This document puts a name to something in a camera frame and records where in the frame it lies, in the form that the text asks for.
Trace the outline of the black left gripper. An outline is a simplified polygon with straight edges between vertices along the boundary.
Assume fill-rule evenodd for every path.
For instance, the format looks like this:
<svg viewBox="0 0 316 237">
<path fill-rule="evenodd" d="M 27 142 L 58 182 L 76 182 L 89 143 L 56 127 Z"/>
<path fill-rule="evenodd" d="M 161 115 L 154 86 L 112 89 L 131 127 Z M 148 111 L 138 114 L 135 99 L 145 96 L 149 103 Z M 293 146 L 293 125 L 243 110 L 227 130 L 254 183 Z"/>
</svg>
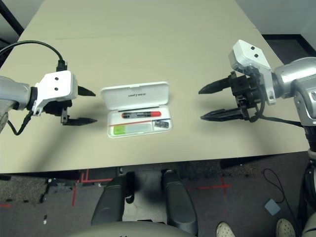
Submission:
<svg viewBox="0 0 316 237">
<path fill-rule="evenodd" d="M 80 96 L 95 96 L 96 94 L 89 89 L 78 86 L 78 95 Z M 51 101 L 45 106 L 45 113 L 61 118 L 63 125 L 88 125 L 97 122 L 92 118 L 68 118 L 68 108 L 72 106 L 71 100 L 66 101 Z"/>
</svg>

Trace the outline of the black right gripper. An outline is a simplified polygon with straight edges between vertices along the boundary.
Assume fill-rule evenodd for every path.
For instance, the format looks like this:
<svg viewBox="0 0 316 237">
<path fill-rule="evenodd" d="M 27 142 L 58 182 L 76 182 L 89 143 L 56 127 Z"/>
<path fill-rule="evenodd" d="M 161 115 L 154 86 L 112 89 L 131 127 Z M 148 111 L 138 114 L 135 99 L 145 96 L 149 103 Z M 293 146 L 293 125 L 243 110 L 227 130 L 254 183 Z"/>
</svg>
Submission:
<svg viewBox="0 0 316 237">
<path fill-rule="evenodd" d="M 235 119 L 257 121 L 260 117 L 260 109 L 257 104 L 261 104 L 263 99 L 260 85 L 256 78 L 245 75 L 238 77 L 236 73 L 231 73 L 231 83 L 229 78 L 217 80 L 204 86 L 198 93 L 213 94 L 228 87 L 231 87 L 238 108 L 211 111 L 200 118 L 206 121 L 229 121 Z"/>
</svg>

